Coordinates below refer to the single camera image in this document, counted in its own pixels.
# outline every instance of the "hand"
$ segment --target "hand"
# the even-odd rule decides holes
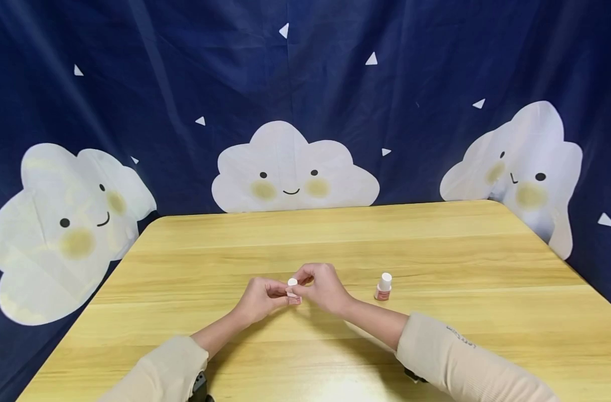
[[[299,284],[287,288],[287,291],[314,301],[328,313],[339,315],[354,300],[343,287],[332,264],[305,264],[292,278]],[[312,281],[311,286],[304,286]]]
[[[288,305],[287,284],[267,278],[251,278],[245,293],[232,310],[243,323],[250,326],[267,317],[274,310]]]

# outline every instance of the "pink nail polish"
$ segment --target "pink nail polish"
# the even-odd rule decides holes
[[[379,301],[390,299],[390,291],[392,290],[392,275],[388,272],[381,274],[381,280],[377,284],[377,290],[374,292],[374,298]]]

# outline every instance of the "cloud mouth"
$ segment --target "cloud mouth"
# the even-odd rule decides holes
[[[97,224],[96,226],[97,226],[98,228],[99,228],[99,227],[103,227],[104,225],[106,225],[106,224],[108,223],[108,220],[110,220],[110,219],[111,219],[111,216],[108,214],[108,211],[107,211],[107,220],[106,220],[106,221],[104,221],[104,222],[103,222],[103,223],[101,223],[101,224]]]

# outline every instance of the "wrist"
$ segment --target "wrist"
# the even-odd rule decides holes
[[[247,314],[243,311],[243,309],[239,309],[238,307],[227,313],[223,318],[227,320],[229,322],[229,325],[236,329],[238,332],[247,329],[247,327],[254,323],[254,320],[251,315]]]
[[[334,312],[332,313],[341,318],[342,320],[348,321],[350,312],[358,302],[359,301],[356,300],[354,297],[348,295],[346,299],[343,299],[338,303],[338,306],[336,306]]]

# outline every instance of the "white cloud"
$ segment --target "white cloud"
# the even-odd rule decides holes
[[[530,103],[494,131],[480,136],[441,181],[445,200],[499,200],[563,259],[572,249],[568,202],[583,152],[564,141],[557,110]]]
[[[37,326],[89,299],[156,202],[133,169],[95,149],[76,157],[59,145],[35,145],[21,175],[23,190],[0,210],[0,307]]]
[[[308,143],[287,122],[264,124],[218,157],[212,195],[225,212],[367,206],[379,183],[341,143]]]

